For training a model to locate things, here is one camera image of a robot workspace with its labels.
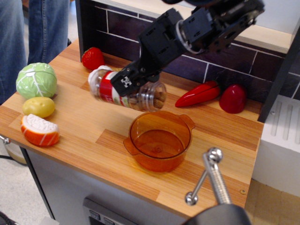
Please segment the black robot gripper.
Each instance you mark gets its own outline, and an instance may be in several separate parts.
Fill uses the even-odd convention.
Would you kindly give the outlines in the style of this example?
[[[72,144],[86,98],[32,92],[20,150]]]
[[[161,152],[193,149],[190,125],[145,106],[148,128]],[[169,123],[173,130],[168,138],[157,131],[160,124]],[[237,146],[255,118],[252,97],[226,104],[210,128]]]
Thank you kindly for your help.
[[[138,36],[140,58],[111,79],[120,96],[133,93],[148,82],[157,82],[162,69],[185,52],[176,33],[181,19],[179,12],[171,8]]]

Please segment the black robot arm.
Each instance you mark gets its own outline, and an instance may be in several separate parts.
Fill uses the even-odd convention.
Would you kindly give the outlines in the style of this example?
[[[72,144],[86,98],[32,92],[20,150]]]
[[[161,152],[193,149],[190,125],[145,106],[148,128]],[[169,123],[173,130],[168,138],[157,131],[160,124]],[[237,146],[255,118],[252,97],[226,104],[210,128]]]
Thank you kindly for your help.
[[[140,58],[119,71],[111,84],[120,96],[131,94],[186,52],[218,53],[264,12],[261,0],[190,0],[195,6],[183,19],[171,8],[138,36]]]

